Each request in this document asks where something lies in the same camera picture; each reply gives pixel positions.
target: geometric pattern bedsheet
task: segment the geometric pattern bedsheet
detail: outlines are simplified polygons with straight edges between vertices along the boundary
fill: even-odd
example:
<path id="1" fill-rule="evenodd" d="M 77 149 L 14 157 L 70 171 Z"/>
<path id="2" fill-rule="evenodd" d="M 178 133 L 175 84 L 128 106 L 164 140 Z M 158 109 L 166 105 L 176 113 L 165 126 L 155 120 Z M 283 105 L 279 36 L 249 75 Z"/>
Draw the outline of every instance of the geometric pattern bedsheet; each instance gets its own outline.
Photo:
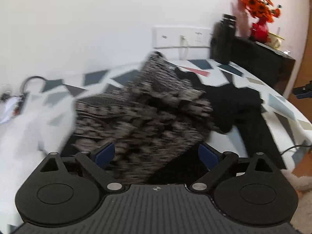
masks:
<path id="1" fill-rule="evenodd" d="M 206 85 L 221 86 L 233 83 L 237 88 L 249 87 L 259 91 L 264 101 L 262 115 L 280 152 L 296 144 L 311 144 L 312 125 L 308 119 L 275 90 L 238 65 L 234 63 L 221 65 L 210 59 L 170 60 L 168 64 L 172 68 L 177 66 L 182 71 L 195 72 Z M 40 152 L 37 162 L 44 158 L 46 153 L 60 151 L 74 130 L 75 100 L 121 88 L 138 75 L 141 68 L 142 64 L 125 65 L 68 78 L 48 80 L 43 85 L 31 85 L 20 118 L 32 115 L 35 119 L 34 126 L 37 134 L 32 139 L 32 143 L 28 144 L 25 136 L 20 139 L 19 144 L 23 145 L 24 151 Z M 225 135 L 212 132 L 207 143 L 220 152 L 230 150 L 241 157 L 247 156 L 236 127 Z M 293 169 L 301 161 L 306 150 L 306 148 L 297 148 L 286 152 L 283 159 L 287 168 Z M 16 183 L 16 186 L 9 191 L 11 194 L 15 195 L 18 187 L 37 165 L 37 163 L 30 164 L 32 166 L 26 171 L 21 168 L 14 173 L 14 176 L 1 178 L 0 182 L 3 181 L 4 184 Z M 5 206 L 0 204 L 0 231 L 3 234 L 11 232 L 21 223 L 14 206 L 14 196 L 12 200 L 12 195 L 8 196 L 7 193 L 5 189 L 0 191 L 0 198 L 6 201 Z"/>

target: white cable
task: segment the white cable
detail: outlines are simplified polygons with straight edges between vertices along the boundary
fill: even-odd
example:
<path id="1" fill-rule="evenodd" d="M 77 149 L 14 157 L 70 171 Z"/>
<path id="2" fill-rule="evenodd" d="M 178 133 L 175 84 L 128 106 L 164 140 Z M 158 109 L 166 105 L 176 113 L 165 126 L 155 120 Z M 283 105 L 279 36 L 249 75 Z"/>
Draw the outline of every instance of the white cable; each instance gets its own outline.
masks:
<path id="1" fill-rule="evenodd" d="M 181 48 L 183 48 L 185 46 L 185 51 L 184 51 L 183 57 L 181 57 L 181 52 L 179 50 L 179 59 L 185 60 L 186 57 L 188 56 L 189 43 L 188 43 L 188 40 L 186 39 L 185 36 L 181 35 L 180 37 L 181 37 L 180 38 L 180 46 L 181 46 Z"/>

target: black cable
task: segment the black cable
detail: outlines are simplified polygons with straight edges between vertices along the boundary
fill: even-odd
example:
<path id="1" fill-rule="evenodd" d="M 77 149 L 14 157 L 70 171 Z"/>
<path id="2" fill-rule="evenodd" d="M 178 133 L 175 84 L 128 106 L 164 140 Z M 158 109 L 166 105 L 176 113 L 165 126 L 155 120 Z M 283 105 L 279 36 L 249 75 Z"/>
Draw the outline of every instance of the black cable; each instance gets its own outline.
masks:
<path id="1" fill-rule="evenodd" d="M 297 148 L 297 147 L 311 148 L 311 147 L 312 147 L 312 144 L 311 144 L 311 145 L 303 145 L 303 144 L 300 144 L 300 145 L 292 146 L 292 147 L 288 148 L 287 150 L 283 151 L 280 155 L 283 155 L 285 152 L 289 151 L 290 149 Z"/>
<path id="2" fill-rule="evenodd" d="M 20 88 L 20 91 L 21 91 L 22 95 L 25 95 L 25 86 L 26 86 L 26 84 L 31 79 L 34 79 L 34 78 L 38 78 L 38 79 L 42 79 L 42 80 L 46 81 L 46 79 L 44 77 L 42 77 L 42 76 L 30 76 L 30 77 L 26 78 L 26 80 L 21 84 L 21 88 Z"/>

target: red vase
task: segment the red vase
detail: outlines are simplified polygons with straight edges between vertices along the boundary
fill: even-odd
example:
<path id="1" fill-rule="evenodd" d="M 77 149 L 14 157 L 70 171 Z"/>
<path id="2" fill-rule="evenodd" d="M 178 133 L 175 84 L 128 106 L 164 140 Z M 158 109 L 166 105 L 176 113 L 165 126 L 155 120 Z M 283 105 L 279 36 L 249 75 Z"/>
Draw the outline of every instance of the red vase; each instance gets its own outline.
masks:
<path id="1" fill-rule="evenodd" d="M 266 22 L 267 22 L 267 18 L 261 17 L 259 18 L 259 21 L 258 23 L 256 23 L 256 26 L 255 26 L 255 33 L 254 33 L 255 40 L 261 43 L 268 42 L 269 28 Z"/>

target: black and white knit fabric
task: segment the black and white knit fabric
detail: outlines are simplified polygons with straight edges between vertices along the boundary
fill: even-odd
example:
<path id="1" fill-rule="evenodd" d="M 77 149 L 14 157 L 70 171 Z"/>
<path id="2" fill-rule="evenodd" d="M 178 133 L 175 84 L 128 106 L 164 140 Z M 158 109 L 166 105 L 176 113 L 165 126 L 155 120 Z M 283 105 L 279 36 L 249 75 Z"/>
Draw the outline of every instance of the black and white knit fabric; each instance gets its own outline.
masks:
<path id="1" fill-rule="evenodd" d="M 116 178 L 124 184 L 144 183 L 216 129 L 202 93 L 153 53 L 134 82 L 76 102 L 72 145 L 93 151 L 114 143 L 111 166 Z"/>

